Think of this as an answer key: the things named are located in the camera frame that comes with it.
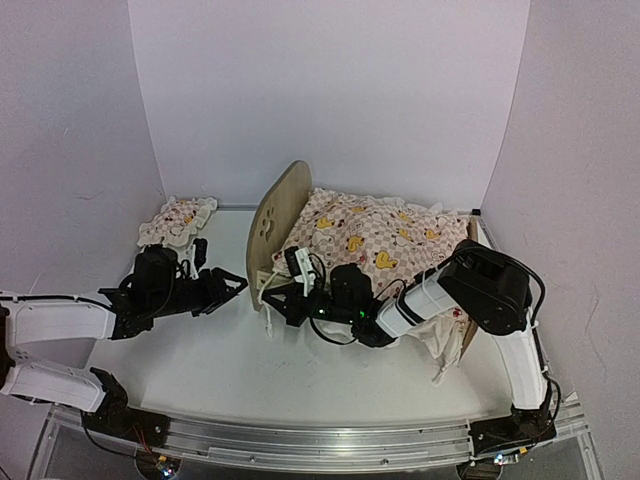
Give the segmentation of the small duck print pillow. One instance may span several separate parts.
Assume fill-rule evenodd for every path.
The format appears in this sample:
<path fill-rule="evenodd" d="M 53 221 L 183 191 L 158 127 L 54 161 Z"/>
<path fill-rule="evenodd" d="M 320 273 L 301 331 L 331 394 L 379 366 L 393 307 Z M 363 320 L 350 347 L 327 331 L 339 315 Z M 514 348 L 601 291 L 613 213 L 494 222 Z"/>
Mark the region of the small duck print pillow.
<path fill-rule="evenodd" d="M 177 199 L 171 196 L 151 221 L 139 226 L 137 246 L 187 246 L 217 209 L 218 201 L 213 197 Z"/>

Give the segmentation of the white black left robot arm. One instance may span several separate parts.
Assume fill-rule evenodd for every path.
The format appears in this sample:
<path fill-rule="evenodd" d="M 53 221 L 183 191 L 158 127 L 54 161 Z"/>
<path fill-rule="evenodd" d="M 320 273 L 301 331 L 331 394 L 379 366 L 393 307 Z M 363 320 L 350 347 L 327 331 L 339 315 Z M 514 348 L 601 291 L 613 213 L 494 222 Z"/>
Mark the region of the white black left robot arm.
<path fill-rule="evenodd" d="M 136 256 L 118 286 L 93 297 L 2 295 L 2 394 L 75 409 L 90 433 L 162 446 L 170 426 L 167 415 L 133 406 L 114 374 L 89 366 L 78 352 L 62 350 L 132 340 L 164 317 L 211 314 L 247 287 L 246 279 L 207 268 L 205 261 L 203 254 L 187 260 L 156 245 Z"/>

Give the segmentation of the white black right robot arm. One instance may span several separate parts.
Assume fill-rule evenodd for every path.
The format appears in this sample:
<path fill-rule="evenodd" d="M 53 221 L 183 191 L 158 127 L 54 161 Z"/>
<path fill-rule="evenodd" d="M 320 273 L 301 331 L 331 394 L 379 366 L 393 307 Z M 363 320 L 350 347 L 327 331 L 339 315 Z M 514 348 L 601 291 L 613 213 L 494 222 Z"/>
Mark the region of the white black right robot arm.
<path fill-rule="evenodd" d="M 327 271 L 317 255 L 298 247 L 284 257 L 291 281 L 258 298 L 290 326 L 316 320 L 346 325 L 353 341 L 382 348 L 458 308 L 493 338 L 509 378 L 511 407 L 507 416 L 471 423 L 475 455 L 512 453 L 555 437 L 561 388 L 549 375 L 536 331 L 546 287 L 528 266 L 466 239 L 382 299 L 354 263 Z"/>

